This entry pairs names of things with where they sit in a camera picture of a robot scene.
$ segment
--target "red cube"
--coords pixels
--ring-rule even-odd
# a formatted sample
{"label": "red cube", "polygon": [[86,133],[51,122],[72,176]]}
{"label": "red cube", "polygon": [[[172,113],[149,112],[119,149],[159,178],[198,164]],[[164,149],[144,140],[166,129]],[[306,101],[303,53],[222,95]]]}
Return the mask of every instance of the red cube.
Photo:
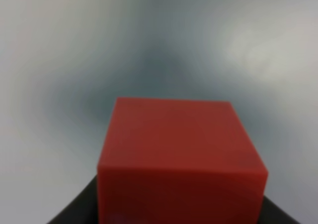
{"label": "red cube", "polygon": [[268,172],[229,102],[118,98],[100,224],[256,224]]}

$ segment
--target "black base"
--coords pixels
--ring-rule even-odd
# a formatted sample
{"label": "black base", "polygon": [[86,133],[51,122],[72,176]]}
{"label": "black base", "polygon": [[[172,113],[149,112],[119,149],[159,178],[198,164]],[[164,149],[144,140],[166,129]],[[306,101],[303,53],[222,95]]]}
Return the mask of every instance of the black base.
{"label": "black base", "polygon": [[[96,177],[48,224],[98,224]],[[264,196],[258,224],[298,224]]]}

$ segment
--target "red block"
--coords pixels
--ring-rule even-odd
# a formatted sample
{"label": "red block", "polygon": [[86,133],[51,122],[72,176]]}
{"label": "red block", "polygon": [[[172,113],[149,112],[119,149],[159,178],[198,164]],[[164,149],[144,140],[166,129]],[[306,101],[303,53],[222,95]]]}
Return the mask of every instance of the red block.
{"label": "red block", "polygon": [[118,98],[100,224],[256,224],[268,172],[228,102]]}

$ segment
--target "cube top face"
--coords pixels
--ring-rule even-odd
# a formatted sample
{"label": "cube top face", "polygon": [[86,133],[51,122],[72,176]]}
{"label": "cube top face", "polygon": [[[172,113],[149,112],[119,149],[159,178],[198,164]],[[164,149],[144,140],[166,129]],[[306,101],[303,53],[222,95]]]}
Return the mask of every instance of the cube top face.
{"label": "cube top face", "polygon": [[229,102],[118,98],[99,168],[267,173]]}

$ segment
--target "gray backdrop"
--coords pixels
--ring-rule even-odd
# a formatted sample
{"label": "gray backdrop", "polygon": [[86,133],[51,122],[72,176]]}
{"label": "gray backdrop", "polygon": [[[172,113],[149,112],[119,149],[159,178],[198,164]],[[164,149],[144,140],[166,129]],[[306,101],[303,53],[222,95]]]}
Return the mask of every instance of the gray backdrop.
{"label": "gray backdrop", "polygon": [[318,0],[0,0],[0,222],[95,175],[117,96],[229,100],[266,195],[318,223]]}

